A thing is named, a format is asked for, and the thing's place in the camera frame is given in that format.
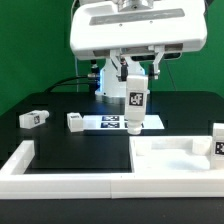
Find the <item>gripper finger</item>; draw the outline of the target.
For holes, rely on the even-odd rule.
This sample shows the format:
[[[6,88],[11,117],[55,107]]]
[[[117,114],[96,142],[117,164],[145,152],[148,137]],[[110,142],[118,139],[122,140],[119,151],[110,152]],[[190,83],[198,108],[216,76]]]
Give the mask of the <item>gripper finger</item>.
[[[165,54],[165,47],[164,46],[155,46],[154,47],[154,60],[152,64],[149,66],[149,78],[157,80],[160,75],[160,62]]]
[[[120,55],[118,50],[111,50],[110,59],[117,70],[118,80],[121,82],[126,81],[128,76],[128,65],[125,58]]]

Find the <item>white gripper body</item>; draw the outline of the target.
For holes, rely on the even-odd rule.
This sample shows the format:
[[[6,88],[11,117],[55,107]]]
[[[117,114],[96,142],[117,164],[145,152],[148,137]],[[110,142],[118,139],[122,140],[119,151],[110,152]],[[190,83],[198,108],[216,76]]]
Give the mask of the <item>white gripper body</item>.
[[[204,0],[158,0],[151,9],[120,11],[112,1],[80,6],[70,47],[80,60],[199,51],[207,38]]]

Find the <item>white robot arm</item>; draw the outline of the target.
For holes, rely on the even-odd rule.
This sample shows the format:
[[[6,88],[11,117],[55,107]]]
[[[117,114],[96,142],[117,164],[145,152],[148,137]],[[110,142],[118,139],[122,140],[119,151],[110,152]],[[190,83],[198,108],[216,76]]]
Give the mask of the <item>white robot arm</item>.
[[[142,74],[140,62],[199,51],[207,38],[205,0],[79,0],[71,24],[70,47],[80,60],[103,59],[98,100],[125,99],[124,75]]]

